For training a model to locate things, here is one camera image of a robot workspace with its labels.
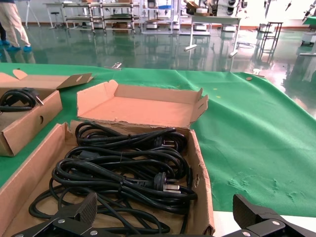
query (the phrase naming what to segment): workbench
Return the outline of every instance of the workbench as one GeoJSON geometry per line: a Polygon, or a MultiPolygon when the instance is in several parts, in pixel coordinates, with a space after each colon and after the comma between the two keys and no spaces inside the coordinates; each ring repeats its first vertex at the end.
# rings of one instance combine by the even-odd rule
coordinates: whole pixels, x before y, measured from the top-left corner
{"type": "Polygon", "coordinates": [[[122,84],[199,90],[208,110],[192,125],[211,185],[215,211],[231,211],[233,194],[281,215],[315,217],[316,121],[270,82],[247,73],[1,63],[0,72],[93,73],[85,85],[60,90],[63,111],[16,157],[0,158],[0,186],[56,123],[77,119],[76,92],[116,80],[122,84]]]}
{"type": "Polygon", "coordinates": [[[234,49],[230,53],[230,57],[233,57],[238,52],[236,47],[237,47],[237,41],[238,41],[238,34],[239,34],[239,30],[240,30],[240,21],[241,21],[241,18],[239,18],[239,17],[192,16],[191,33],[190,33],[190,45],[188,47],[186,47],[184,50],[187,51],[187,50],[190,50],[190,49],[195,48],[197,46],[196,44],[192,44],[192,41],[193,41],[193,29],[194,29],[194,24],[196,24],[196,23],[236,25],[237,26],[237,30],[236,30],[236,34],[235,34],[234,49]]]}

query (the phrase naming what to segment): beige pants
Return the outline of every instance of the beige pants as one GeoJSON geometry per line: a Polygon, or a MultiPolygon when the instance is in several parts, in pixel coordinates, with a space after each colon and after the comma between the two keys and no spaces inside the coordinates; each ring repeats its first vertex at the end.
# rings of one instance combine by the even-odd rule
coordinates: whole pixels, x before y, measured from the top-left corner
{"type": "Polygon", "coordinates": [[[19,32],[21,41],[23,41],[26,46],[31,45],[22,26],[18,9],[14,3],[0,2],[0,22],[6,31],[7,40],[12,46],[20,47],[14,29],[19,32]]]}

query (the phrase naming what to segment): cardboard box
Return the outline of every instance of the cardboard box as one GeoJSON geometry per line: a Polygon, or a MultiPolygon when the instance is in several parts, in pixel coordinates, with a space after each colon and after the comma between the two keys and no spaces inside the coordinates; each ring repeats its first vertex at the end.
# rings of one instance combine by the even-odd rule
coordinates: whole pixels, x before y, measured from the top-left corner
{"type": "MultiPolygon", "coordinates": [[[[177,127],[177,131],[188,139],[184,158],[193,169],[193,190],[198,195],[198,199],[192,201],[190,206],[186,233],[211,235],[214,233],[214,220],[210,180],[195,132],[188,128],[189,124],[207,109],[208,97],[201,98],[201,94],[202,90],[196,92],[118,85],[111,80],[78,92],[78,115],[88,120],[99,120],[103,126],[122,134],[150,132],[166,126],[177,127]],[[94,99],[87,99],[92,94],[94,99]],[[146,111],[150,104],[152,109],[146,111]],[[129,107],[135,110],[127,116],[132,108],[125,109],[129,107]],[[142,107],[144,111],[139,113],[141,110],[138,107],[142,107]]],[[[73,121],[70,129],[67,124],[57,124],[0,189],[0,235],[10,237],[43,222],[28,213],[29,205],[40,193],[48,189],[51,171],[57,161],[63,159],[65,154],[77,145],[74,133],[79,123],[73,121]]],[[[67,200],[80,202],[82,199],[69,195],[67,200]]],[[[171,228],[170,234],[180,232],[182,215],[159,211],[134,202],[132,206],[165,222],[171,228]]],[[[45,213],[54,214],[57,211],[57,201],[48,198],[41,201],[37,207],[45,213]]],[[[134,218],[125,218],[133,225],[139,224],[134,218]]],[[[98,215],[93,226],[121,226],[121,223],[112,217],[98,215]]]]}
{"type": "Polygon", "coordinates": [[[114,31],[117,32],[117,33],[128,33],[128,28],[129,27],[128,27],[127,23],[116,22],[116,23],[113,23],[113,28],[117,28],[118,29],[118,30],[114,29],[114,31]]]}
{"type": "Polygon", "coordinates": [[[39,92],[43,106],[30,111],[2,113],[0,115],[0,156],[15,156],[61,110],[62,103],[57,89],[87,83],[90,74],[72,76],[27,75],[13,70],[15,78],[0,73],[0,96],[14,88],[32,87],[39,92]]]}
{"type": "Polygon", "coordinates": [[[187,3],[186,7],[189,9],[199,8],[199,5],[197,5],[194,1],[186,1],[186,3],[187,3]]]}
{"type": "Polygon", "coordinates": [[[118,0],[118,3],[133,3],[133,0],[118,0]]]}
{"type": "Polygon", "coordinates": [[[194,13],[194,16],[210,16],[210,13],[194,13]]]}
{"type": "MultiPolygon", "coordinates": [[[[118,84],[111,80],[77,93],[77,116],[82,120],[120,127],[119,132],[124,134],[176,127],[186,135],[188,150],[185,158],[193,168],[193,190],[198,194],[198,201],[191,205],[187,233],[207,235],[214,231],[211,185],[196,134],[189,129],[207,109],[208,96],[201,95],[202,89],[162,89],[118,84]]],[[[179,233],[178,226],[174,226],[173,231],[179,233]]]]}

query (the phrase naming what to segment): metal rack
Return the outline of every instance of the metal rack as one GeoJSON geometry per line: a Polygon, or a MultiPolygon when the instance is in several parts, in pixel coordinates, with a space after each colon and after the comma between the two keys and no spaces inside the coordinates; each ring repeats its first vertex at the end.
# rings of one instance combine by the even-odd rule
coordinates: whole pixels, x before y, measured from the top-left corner
{"type": "Polygon", "coordinates": [[[91,24],[91,31],[95,34],[94,30],[94,23],[102,23],[102,29],[105,33],[105,24],[104,24],[104,15],[102,11],[102,3],[98,2],[80,2],[80,3],[62,3],[63,6],[63,13],[65,17],[65,22],[66,22],[66,27],[67,29],[73,29],[73,30],[90,30],[90,29],[85,29],[85,28],[78,28],[74,25],[74,27],[69,28],[68,22],[72,23],[82,23],[82,22],[87,22],[91,24]],[[78,15],[78,16],[67,16],[65,13],[65,8],[66,7],[80,7],[80,8],[88,8],[88,15],[78,15]],[[100,9],[100,15],[94,16],[93,14],[93,9],[100,9]]]}
{"type": "Polygon", "coordinates": [[[171,8],[160,9],[157,7],[149,7],[148,4],[145,6],[144,0],[141,0],[140,4],[140,15],[147,11],[146,16],[140,16],[140,27],[142,34],[173,34],[173,17],[174,17],[174,0],[171,0],[171,8]],[[170,19],[161,19],[157,18],[157,13],[159,11],[170,11],[170,19]],[[159,30],[159,29],[152,29],[147,30],[145,24],[150,22],[156,22],[156,24],[164,24],[167,27],[167,30],[159,30]]]}
{"type": "MultiPolygon", "coordinates": [[[[181,5],[181,0],[178,0],[178,21],[179,21],[179,34],[180,35],[190,35],[191,34],[190,30],[188,30],[188,31],[181,30],[181,24],[184,23],[183,19],[184,18],[192,18],[191,15],[187,15],[187,16],[186,15],[185,16],[181,15],[181,10],[185,10],[185,9],[186,9],[186,7],[182,7],[182,5],[181,5]]],[[[206,31],[195,31],[195,30],[193,30],[192,34],[194,36],[210,36],[211,35],[211,30],[212,30],[212,25],[208,24],[208,28],[207,28],[206,31]]]]}
{"type": "Polygon", "coordinates": [[[139,3],[102,3],[102,14],[103,14],[103,9],[104,8],[127,8],[127,12],[130,13],[129,16],[127,17],[113,17],[113,16],[108,16],[104,17],[104,22],[105,22],[105,33],[106,30],[129,30],[135,33],[135,20],[138,20],[139,17],[134,16],[134,8],[139,7],[139,3]],[[131,28],[108,28],[106,27],[107,23],[131,23],[131,28]]]}

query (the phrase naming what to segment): person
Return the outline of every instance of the person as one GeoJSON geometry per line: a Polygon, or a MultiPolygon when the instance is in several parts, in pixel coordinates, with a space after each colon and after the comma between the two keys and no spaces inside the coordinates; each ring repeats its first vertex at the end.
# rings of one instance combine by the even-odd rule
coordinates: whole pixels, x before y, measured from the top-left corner
{"type": "Polygon", "coordinates": [[[10,45],[10,43],[6,40],[6,33],[5,33],[4,28],[1,25],[1,22],[0,22],[0,39],[1,39],[0,45],[10,45]]]}
{"type": "Polygon", "coordinates": [[[22,26],[21,18],[14,0],[0,0],[0,22],[6,31],[8,41],[10,42],[10,47],[6,49],[8,52],[21,49],[14,29],[19,32],[21,41],[25,44],[23,48],[24,52],[32,51],[31,44],[25,29],[22,26]]]}

